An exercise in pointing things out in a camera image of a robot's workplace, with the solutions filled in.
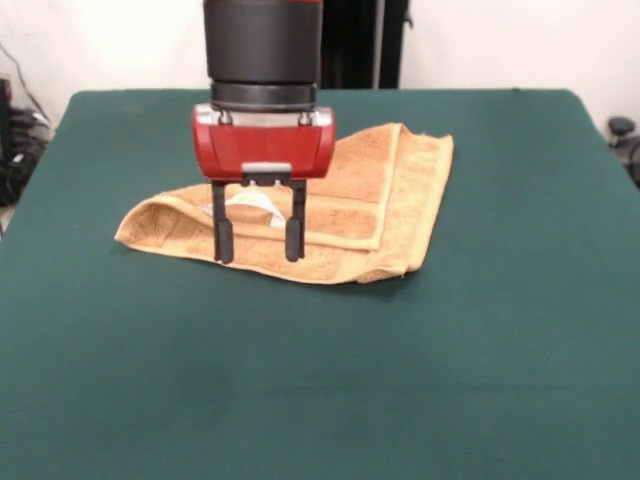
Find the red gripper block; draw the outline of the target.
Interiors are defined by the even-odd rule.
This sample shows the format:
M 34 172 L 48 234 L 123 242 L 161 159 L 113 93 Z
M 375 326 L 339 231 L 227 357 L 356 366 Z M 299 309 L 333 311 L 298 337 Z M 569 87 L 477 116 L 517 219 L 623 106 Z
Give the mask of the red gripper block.
M 212 213 L 214 258 L 234 258 L 233 225 L 227 217 L 226 182 L 257 174 L 289 177 L 292 211 L 286 222 L 285 255 L 289 262 L 305 257 L 307 182 L 323 178 L 331 164 L 336 122 L 329 107 L 309 112 L 256 113 L 220 110 L 208 103 L 192 112 L 194 150 L 201 173 L 214 180 Z

